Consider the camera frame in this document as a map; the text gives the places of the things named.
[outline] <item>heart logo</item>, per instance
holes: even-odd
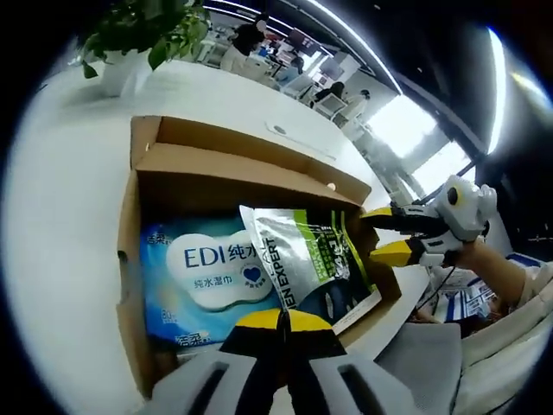
[[[256,283],[261,278],[261,271],[259,268],[246,268],[242,272],[244,274],[244,277],[248,278],[253,283]]]

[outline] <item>wet wipes package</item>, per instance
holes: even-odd
[[[223,342],[241,317],[280,307],[239,217],[150,225],[140,251],[147,332],[178,347]]]
[[[376,290],[343,212],[241,206],[240,214],[283,307],[335,325]]]

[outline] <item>potted plant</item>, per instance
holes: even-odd
[[[98,76],[90,60],[105,63],[101,85],[109,96],[137,93],[164,61],[195,54],[209,15],[182,0],[121,0],[79,37],[85,78]]]

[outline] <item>computer monitor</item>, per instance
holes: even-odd
[[[330,58],[322,62],[319,70],[332,80],[337,80],[344,73],[344,69],[338,62]]]
[[[286,42],[292,45],[294,49],[307,56],[313,56],[313,54],[320,49],[319,43],[297,29],[293,29],[288,34]]]

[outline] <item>white flower pot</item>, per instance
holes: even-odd
[[[123,56],[121,52],[106,52],[107,61],[100,85],[108,97],[133,97],[139,93],[146,79],[152,74],[148,63],[149,50],[131,50]]]

